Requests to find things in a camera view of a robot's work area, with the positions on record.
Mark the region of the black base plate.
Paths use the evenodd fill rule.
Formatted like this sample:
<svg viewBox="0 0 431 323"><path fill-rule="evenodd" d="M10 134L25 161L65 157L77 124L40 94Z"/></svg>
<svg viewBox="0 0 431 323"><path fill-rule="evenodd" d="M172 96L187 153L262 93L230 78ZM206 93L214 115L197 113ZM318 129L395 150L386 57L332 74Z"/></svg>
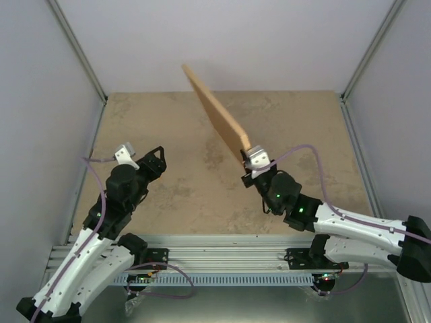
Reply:
<svg viewBox="0 0 431 323"><path fill-rule="evenodd" d="M291 270L323 268L323 263L311 256L310 248L288 248L284 260Z"/></svg>
<svg viewBox="0 0 431 323"><path fill-rule="evenodd" d="M167 269L166 263L169 260L169 249L167 248L148 248L144 263L157 262L159 264L147 265L142 270L163 271Z"/></svg>

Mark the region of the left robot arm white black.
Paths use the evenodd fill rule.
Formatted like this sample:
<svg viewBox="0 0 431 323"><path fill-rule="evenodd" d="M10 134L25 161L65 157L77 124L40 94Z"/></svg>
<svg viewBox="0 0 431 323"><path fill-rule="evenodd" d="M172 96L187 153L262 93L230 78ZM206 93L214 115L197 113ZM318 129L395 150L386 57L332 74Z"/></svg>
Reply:
<svg viewBox="0 0 431 323"><path fill-rule="evenodd" d="M44 287L19 300L16 310L29 322L81 322L89 305L128 268L147 262L147 243L121 232L148 194L148 185L167 168L158 146L137 161L130 144L114 153L117 165L88 211L73 247Z"/></svg>

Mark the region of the right aluminium corner post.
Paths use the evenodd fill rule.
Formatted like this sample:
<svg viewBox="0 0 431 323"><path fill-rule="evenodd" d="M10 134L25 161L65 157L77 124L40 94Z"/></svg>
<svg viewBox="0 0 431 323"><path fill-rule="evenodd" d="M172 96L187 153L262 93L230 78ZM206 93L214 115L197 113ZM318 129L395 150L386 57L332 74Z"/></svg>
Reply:
<svg viewBox="0 0 431 323"><path fill-rule="evenodd" d="M356 84L359 82L360 78L364 74L365 70L369 66L371 60L379 50L379 47L383 43L386 35L389 33L392 25L395 23L397 16L400 14L403 6L407 3L406 0L395 0L392 2L387 14L385 15L383 21L378 27L371 43L367 47L364 55L362 56L358 66L356 67L353 75L348 81L344 91L340 94L340 99L343 104L345 104L352 94Z"/></svg>

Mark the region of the aluminium corner post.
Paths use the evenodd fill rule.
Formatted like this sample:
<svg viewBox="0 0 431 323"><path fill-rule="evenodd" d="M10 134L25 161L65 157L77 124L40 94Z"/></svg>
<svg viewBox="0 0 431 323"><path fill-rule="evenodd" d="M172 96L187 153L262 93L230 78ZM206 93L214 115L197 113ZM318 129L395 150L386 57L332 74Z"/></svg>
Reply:
<svg viewBox="0 0 431 323"><path fill-rule="evenodd" d="M356 84L359 82L360 78L364 74L365 70L369 66L371 60L379 50L379 47L383 43L386 35L389 33L392 25L395 23L397 16L400 14L403 6L407 3L406 0L395 0L392 2L387 14L385 15L383 21L378 27L371 43L367 47L364 55L362 56L358 66L356 67L353 75L348 81L344 91L340 94L340 99L343 104L345 104L352 94Z"/></svg>
<svg viewBox="0 0 431 323"><path fill-rule="evenodd" d="M46 3L52 11L55 19L58 21L60 28L62 29L68 43L70 43L78 60L80 61L80 64L84 69L88 79L90 80L90 83L98 94L98 97L105 105L108 96L103 90L102 85L94 72L94 69L92 68L83 48L81 47L81 44L79 43L79 40L77 39L77 36L75 35L75 32L73 31L63 9L60 6L60 3L56 0L47 0Z"/></svg>

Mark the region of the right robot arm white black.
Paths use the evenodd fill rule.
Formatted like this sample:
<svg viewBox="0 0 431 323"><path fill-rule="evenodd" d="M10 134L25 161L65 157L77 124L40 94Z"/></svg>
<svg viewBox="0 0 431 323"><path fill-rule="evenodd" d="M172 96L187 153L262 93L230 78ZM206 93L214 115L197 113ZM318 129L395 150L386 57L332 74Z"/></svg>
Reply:
<svg viewBox="0 0 431 323"><path fill-rule="evenodd" d="M257 189L264 213L283 216L292 229L314 234L308 253L314 267L361 262L393 268L413 281L430 282L430 228L423 219L348 213L302 194L301 185L276 168L258 176L248 170L242 181L245 187Z"/></svg>

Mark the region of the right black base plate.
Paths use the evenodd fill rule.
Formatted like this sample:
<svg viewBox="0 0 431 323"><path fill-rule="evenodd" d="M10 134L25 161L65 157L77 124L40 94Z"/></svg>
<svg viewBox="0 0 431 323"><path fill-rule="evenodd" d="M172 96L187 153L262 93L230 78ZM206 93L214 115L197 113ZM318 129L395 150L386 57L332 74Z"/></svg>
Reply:
<svg viewBox="0 0 431 323"><path fill-rule="evenodd" d="M284 260L291 270L323 268L323 263L311 256L310 248L288 248Z"/></svg>

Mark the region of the wooden photo frame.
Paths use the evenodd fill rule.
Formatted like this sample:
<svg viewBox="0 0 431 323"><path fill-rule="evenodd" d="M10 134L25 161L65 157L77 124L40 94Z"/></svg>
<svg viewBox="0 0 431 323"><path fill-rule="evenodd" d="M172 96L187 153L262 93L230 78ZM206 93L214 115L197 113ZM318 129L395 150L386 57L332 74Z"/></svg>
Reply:
<svg viewBox="0 0 431 323"><path fill-rule="evenodd" d="M182 64L182 69L213 128L241 164L243 162L241 152L252 147L246 131L188 65Z"/></svg>

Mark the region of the left aluminium corner post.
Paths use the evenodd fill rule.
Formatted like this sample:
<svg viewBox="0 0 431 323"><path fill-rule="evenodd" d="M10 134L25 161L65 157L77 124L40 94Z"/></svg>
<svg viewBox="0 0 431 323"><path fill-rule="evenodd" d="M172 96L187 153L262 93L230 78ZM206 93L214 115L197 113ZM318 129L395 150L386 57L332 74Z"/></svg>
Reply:
<svg viewBox="0 0 431 323"><path fill-rule="evenodd" d="M90 80L90 83L98 94L98 97L105 105L108 96L103 90L102 85L94 72L94 69L92 68L83 48L81 47L81 44L79 43L79 40L77 39L77 36L75 35L75 32L73 31L63 9L60 6L60 3L56 0L47 0L46 3L52 11L55 19L58 21L60 28L62 29L68 43L70 43L78 60L80 61L80 64L84 69L88 79Z"/></svg>

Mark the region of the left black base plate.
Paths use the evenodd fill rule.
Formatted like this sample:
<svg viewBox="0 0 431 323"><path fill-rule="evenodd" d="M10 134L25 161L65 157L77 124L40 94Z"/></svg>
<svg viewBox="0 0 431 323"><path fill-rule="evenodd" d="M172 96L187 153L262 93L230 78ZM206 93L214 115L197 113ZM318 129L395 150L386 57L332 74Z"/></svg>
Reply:
<svg viewBox="0 0 431 323"><path fill-rule="evenodd" d="M148 248L144 263L157 262L159 264L147 265L142 270L163 271L167 269L166 263L169 260L169 249L167 248Z"/></svg>

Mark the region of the aluminium rail base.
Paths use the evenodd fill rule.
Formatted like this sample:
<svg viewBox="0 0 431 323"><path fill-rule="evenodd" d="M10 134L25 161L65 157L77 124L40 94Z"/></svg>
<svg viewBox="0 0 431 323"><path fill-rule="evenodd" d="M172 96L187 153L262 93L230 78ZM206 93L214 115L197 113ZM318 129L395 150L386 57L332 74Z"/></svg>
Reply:
<svg viewBox="0 0 431 323"><path fill-rule="evenodd" d="M191 273L287 273L288 248L308 248L310 234L140 235L150 248L167 248L168 263Z"/></svg>

